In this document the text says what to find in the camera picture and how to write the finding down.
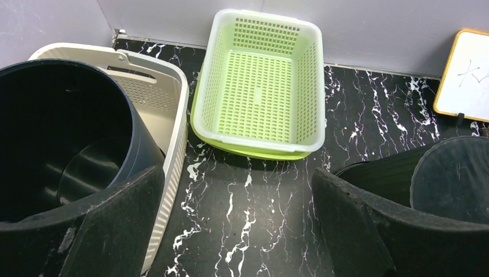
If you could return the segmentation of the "cream perforated laundry basket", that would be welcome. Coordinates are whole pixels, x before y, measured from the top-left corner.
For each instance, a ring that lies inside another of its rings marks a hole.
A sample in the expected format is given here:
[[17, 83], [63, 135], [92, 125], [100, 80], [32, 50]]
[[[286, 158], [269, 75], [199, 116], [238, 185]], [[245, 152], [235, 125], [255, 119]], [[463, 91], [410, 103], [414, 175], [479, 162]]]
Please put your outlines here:
[[157, 146], [165, 153], [165, 183], [141, 275], [147, 274], [163, 239], [178, 191], [187, 143], [189, 86], [175, 65], [127, 50], [77, 43], [52, 43], [30, 59], [61, 58], [85, 62], [109, 74], [135, 105]]

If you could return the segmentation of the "black ribbed bucket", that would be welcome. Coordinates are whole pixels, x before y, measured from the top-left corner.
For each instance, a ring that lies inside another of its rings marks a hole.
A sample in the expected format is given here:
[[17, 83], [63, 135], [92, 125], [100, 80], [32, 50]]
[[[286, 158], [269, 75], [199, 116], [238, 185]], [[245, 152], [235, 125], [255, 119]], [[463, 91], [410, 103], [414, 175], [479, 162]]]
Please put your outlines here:
[[453, 137], [336, 175], [370, 193], [427, 214], [488, 224], [488, 138]]

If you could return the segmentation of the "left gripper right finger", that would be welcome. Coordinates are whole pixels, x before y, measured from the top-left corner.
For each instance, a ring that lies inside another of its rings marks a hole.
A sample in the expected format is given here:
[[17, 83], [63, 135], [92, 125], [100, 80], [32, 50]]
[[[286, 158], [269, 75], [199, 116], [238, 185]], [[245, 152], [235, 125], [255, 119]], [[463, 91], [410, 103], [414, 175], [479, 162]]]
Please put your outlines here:
[[322, 168], [311, 178], [336, 276], [487, 276], [488, 226], [420, 212]]

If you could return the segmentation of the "large dark blue bucket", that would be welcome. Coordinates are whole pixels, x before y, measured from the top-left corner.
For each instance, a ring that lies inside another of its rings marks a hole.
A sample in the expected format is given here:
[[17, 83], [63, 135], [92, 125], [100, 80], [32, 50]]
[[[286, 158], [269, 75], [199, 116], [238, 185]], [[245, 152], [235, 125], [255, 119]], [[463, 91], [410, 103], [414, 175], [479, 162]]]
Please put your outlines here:
[[20, 222], [164, 163], [122, 87], [87, 63], [1, 69], [1, 221]]

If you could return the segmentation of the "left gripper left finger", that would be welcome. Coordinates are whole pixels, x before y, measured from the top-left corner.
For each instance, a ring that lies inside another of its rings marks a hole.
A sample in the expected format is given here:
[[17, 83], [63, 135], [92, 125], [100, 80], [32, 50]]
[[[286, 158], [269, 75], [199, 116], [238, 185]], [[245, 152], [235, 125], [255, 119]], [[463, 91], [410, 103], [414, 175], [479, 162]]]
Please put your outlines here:
[[165, 174], [149, 167], [88, 197], [1, 223], [2, 276], [139, 276]]

